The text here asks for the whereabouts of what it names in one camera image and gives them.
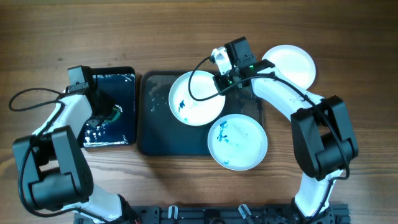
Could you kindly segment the white plate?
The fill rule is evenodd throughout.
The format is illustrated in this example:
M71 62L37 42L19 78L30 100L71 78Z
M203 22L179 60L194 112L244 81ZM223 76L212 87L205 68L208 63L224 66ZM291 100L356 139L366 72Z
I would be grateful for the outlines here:
M169 107L174 117L189 126L202 126L222 112L226 97L219 95L213 74L187 72L177 78L169 91Z
M307 90L314 83L317 69L311 56L294 45L277 45L262 57L272 62L290 81Z
M213 159L234 171L249 170L259 165L268 149L264 128L243 114L221 117L209 130L207 145Z

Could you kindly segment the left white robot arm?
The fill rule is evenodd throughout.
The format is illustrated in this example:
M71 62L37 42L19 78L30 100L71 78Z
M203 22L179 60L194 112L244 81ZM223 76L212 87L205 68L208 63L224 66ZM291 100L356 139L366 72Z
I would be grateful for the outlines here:
M140 223L139 215L118 194L95 185L78 137L86 126L101 126L115 101L100 89L102 75L135 77L132 67L68 69L69 84L52 100L55 109L31 135L12 145L17 189L23 207L42 218L75 212L93 223Z

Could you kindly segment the green yellow sponge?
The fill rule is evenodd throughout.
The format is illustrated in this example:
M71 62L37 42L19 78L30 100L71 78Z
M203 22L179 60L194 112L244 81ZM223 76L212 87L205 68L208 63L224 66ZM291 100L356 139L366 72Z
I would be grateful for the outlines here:
M120 118L122 112L123 111L119 107L117 107L117 106L113 107L112 112L108 115L108 117L105 119L104 122L105 123L113 123L113 122L117 121Z

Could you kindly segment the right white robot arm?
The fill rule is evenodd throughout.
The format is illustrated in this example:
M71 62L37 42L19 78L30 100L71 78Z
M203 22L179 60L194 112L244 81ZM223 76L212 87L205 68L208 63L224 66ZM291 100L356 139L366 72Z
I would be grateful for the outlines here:
M290 121L294 156L303 172L294 210L301 223L326 217L334 184L349 178L349 164L359 151L344 101L311 93L273 61L258 60L245 37L213 49L210 62L219 69L215 77L219 94L249 86Z

